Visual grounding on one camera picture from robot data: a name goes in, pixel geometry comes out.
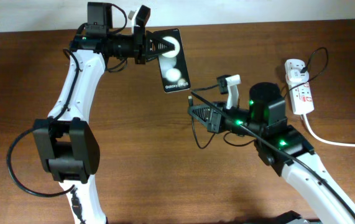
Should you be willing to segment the black Galaxy smartphone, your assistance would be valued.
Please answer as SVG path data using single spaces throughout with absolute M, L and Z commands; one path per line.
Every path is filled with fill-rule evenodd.
M 155 31 L 155 34 L 175 46 L 174 50 L 158 56 L 164 92 L 189 90 L 191 83 L 179 29 Z

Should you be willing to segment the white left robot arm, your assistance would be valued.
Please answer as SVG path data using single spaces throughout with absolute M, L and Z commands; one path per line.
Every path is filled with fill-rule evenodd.
M 120 71 L 107 66 L 109 58 L 145 64 L 175 47 L 145 29 L 146 6 L 133 13 L 130 35 L 113 29 L 113 4 L 89 2 L 87 7 L 88 20 L 66 49 L 70 65 L 62 92 L 48 118 L 35 120 L 34 139 L 42 167 L 62 187 L 75 223 L 107 223 L 95 181 L 100 150 L 89 127 L 96 87 L 105 72 Z

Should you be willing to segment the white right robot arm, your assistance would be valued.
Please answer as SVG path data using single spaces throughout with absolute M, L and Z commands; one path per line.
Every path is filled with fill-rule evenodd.
M 287 123 L 285 100 L 274 83 L 262 82 L 249 90 L 249 109 L 229 107 L 224 101 L 210 102 L 191 91 L 188 112 L 208 131 L 225 131 L 254 138 L 263 163 L 291 185 L 322 223 L 355 223 L 355 203 L 336 183 L 310 142 Z

